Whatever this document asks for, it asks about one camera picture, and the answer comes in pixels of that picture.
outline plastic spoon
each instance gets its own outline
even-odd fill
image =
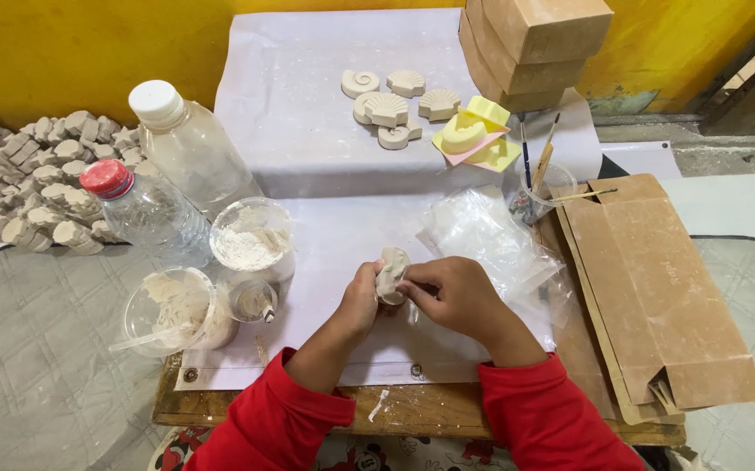
[[[185,323],[183,325],[178,325],[176,327],[167,328],[165,330],[161,330],[159,332],[153,332],[152,334],[143,335],[141,337],[132,338],[126,342],[120,342],[118,344],[111,345],[108,349],[111,352],[116,352],[119,350],[124,350],[126,348],[135,347],[136,345],[142,345],[147,344],[148,342],[153,342],[155,340],[162,340],[163,338],[171,337],[175,334],[179,334],[183,330],[186,330],[187,328],[190,328],[191,324]]]

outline plaster figurine pile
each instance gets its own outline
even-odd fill
[[[79,183],[97,159],[114,158],[136,174],[161,177],[136,129],[89,112],[40,118],[12,133],[0,126],[0,241],[44,252],[57,242],[93,255],[120,242],[99,201]]]
[[[377,125],[377,142],[389,150],[403,149],[424,134],[424,129],[409,117],[404,98],[421,96],[418,115],[430,123],[452,118],[461,104],[454,91],[425,91],[426,80],[414,70],[392,72],[386,78],[386,86],[391,93],[380,92],[380,78],[373,72],[342,73],[342,92],[354,99],[354,119],[363,125]]]

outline flat cardboard box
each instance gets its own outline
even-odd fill
[[[589,186],[618,191],[558,215],[624,421],[654,418],[644,406],[666,416],[755,401],[752,356],[656,178]]]
[[[470,78],[474,80],[476,88],[479,89],[479,94],[491,102],[498,103],[511,113],[544,110],[560,103],[565,89],[518,95],[508,95],[503,91],[488,68],[485,59],[483,59],[482,53],[476,47],[474,34],[464,10],[462,10],[458,27],[458,41],[462,44],[462,51],[465,53],[465,62],[468,64]]]
[[[508,95],[560,90],[575,86],[581,80],[586,59],[519,65],[508,54],[506,46],[485,16],[482,0],[468,0],[465,12],[479,52],[499,86]]]
[[[557,356],[567,369],[569,379],[587,395],[602,418],[623,420],[618,398],[613,394],[608,366],[592,328],[587,296],[578,282],[581,260],[578,258],[576,261],[571,254],[557,212],[552,211],[540,218],[535,228],[540,236],[540,243],[555,252],[564,263],[560,273],[546,286],[550,310],[556,316],[552,330],[557,344]],[[641,418],[634,421],[636,423],[679,425],[686,419],[685,414],[666,416],[665,409],[655,403],[633,406],[627,401],[623,408],[628,415],[633,413]]]
[[[587,59],[598,53],[613,11],[602,0],[482,0],[518,64]]]

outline wooden table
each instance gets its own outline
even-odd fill
[[[174,391],[181,361],[182,353],[165,360],[153,422],[184,427],[213,427],[223,422],[225,410],[238,391]],[[479,383],[354,386],[341,390],[357,401],[357,408],[351,427],[337,428],[337,433],[494,439],[482,410]],[[384,390],[389,395],[372,422],[369,414]],[[686,429],[682,425],[605,422],[627,444],[673,447],[686,443]]]

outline hand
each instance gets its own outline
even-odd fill
[[[375,278],[383,270],[383,265],[383,260],[360,265],[354,279],[345,288],[340,306],[328,320],[355,346],[366,340],[378,314],[391,314],[400,307],[377,302]]]
[[[397,289],[433,322],[487,348],[497,366],[534,365],[547,358],[534,335],[499,298],[482,266],[449,256],[409,266]]]

